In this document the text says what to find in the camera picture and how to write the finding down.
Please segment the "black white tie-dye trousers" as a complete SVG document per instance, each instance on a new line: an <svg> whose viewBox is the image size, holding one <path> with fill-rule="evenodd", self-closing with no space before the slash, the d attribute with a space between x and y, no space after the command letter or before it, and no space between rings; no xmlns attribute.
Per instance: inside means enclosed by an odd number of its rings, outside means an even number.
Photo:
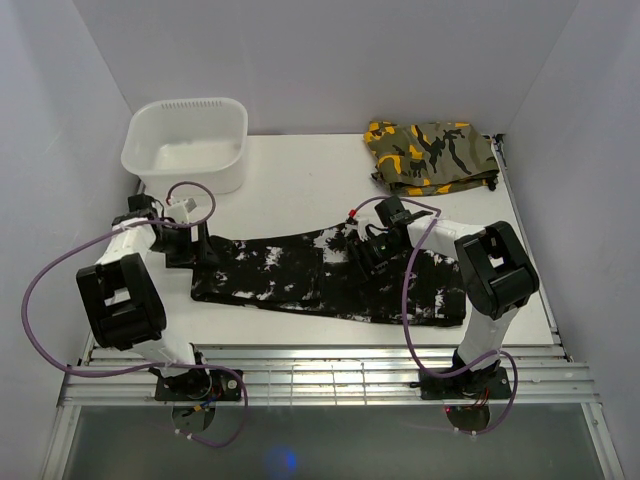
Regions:
<svg viewBox="0 0 640 480"><path fill-rule="evenodd" d="M219 264L194 272L191 297L196 302L401 323L401 287L410 254L400 253L382 274L363 281L347 251L347 242L356 238L347 222L272 238L211 236ZM408 290L409 323L458 327L466 316L465 302L457 262L442 254L419 252Z"/></svg>

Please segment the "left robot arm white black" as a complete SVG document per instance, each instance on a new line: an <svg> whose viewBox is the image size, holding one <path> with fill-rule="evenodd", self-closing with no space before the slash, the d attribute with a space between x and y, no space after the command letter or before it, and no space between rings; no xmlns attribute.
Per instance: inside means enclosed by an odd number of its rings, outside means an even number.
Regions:
<svg viewBox="0 0 640 480"><path fill-rule="evenodd" d="M213 391L203 356L180 338L168 317L145 259L162 254L169 268L214 266L217 257L194 222L193 198L169 199L162 204L150 195L128 198L129 212L112 222L113 236L103 255L76 274L79 293L92 334L103 348L132 351L151 364L148 368L161 387L180 397L200 400Z"/></svg>

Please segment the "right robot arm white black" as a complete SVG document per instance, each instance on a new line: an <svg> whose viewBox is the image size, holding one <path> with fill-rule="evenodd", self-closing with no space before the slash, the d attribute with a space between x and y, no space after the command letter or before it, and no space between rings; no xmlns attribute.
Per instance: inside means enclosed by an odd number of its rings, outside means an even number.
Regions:
<svg viewBox="0 0 640 480"><path fill-rule="evenodd" d="M348 242L347 251L366 280L381 274L400 253L410 254L401 287L402 325L409 325L409 283L421 251L457 262L464 296L471 303L464 338L454 351L451 366L438 372L420 365L418 387L440 397L474 397L484 392L502 370L502 345L513 318L540 286L513 227L504 221L481 226L447 220L440 209L427 205L412 213L405 207L409 201L398 196L376 196L371 201L383 230L368 235L368 223L352 210L348 220L359 233Z"/></svg>

